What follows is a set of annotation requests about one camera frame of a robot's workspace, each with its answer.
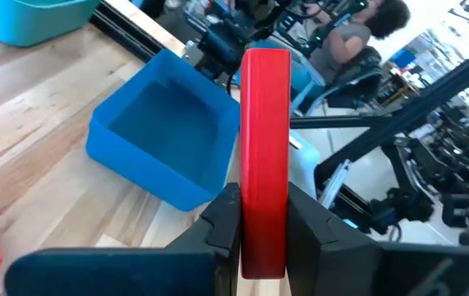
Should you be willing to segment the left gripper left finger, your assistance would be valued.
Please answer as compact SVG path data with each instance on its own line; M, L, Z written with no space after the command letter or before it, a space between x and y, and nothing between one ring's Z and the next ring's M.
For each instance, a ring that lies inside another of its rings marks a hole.
M204 267L190 272L191 284L203 295L235 295L241 232L241 191L228 183L200 214L199 219L175 238L167 249L209 254Z

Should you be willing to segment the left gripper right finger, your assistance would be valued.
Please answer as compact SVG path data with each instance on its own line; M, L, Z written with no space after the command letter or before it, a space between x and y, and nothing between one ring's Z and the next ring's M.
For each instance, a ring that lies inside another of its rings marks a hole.
M372 295L376 242L288 186L287 276L293 295Z

